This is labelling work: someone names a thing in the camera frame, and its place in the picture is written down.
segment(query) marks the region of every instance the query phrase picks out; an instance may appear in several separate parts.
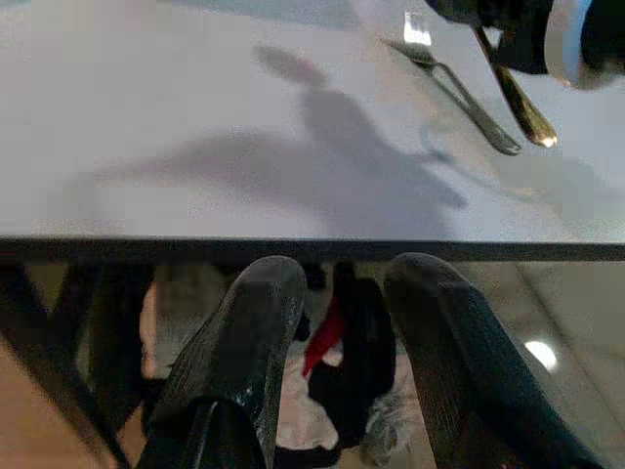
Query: fork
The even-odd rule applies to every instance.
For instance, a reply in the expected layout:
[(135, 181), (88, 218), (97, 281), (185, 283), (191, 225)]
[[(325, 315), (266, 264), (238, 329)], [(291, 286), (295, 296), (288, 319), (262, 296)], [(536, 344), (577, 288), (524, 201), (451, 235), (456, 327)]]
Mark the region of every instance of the fork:
[[(459, 104), (460, 108), (469, 115), (495, 149), (505, 154), (518, 154), (521, 151), (521, 146), (479, 105), (451, 68), (435, 59), (432, 54), (432, 35), (420, 14), (409, 12), (404, 14), (403, 43), (391, 42), (390, 45), (414, 64), (424, 68), (431, 76), (435, 68), (444, 71), (467, 104), (466, 106)], [(435, 82), (442, 91), (458, 102), (445, 86), (437, 80)]]

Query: white table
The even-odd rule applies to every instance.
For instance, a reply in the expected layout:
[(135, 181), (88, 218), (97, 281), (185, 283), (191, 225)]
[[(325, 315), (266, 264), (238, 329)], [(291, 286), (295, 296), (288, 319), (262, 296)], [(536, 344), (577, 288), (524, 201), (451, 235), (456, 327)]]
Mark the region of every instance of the white table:
[(518, 75), (559, 132), (540, 149), (428, 9), (437, 57), (523, 145), (506, 156), (367, 1), (0, 1), (0, 237), (625, 242), (623, 80)]

